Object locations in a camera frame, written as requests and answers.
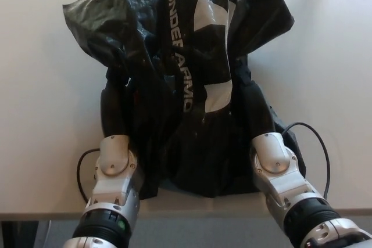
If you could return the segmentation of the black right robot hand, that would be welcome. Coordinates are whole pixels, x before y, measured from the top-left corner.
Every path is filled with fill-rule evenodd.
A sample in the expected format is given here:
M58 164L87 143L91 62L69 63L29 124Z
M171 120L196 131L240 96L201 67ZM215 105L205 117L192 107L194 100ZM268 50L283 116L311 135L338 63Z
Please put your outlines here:
M248 60L240 58L231 65L232 111L244 134L253 139L276 130L270 106L260 86L252 79Z

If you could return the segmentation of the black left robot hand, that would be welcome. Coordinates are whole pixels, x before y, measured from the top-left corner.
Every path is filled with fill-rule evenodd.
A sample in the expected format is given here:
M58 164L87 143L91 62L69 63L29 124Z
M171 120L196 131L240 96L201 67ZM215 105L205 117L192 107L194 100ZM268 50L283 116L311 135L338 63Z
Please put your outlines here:
M114 68L106 72L106 85L101 92L101 127L105 138L131 134L132 97L128 93L129 78Z

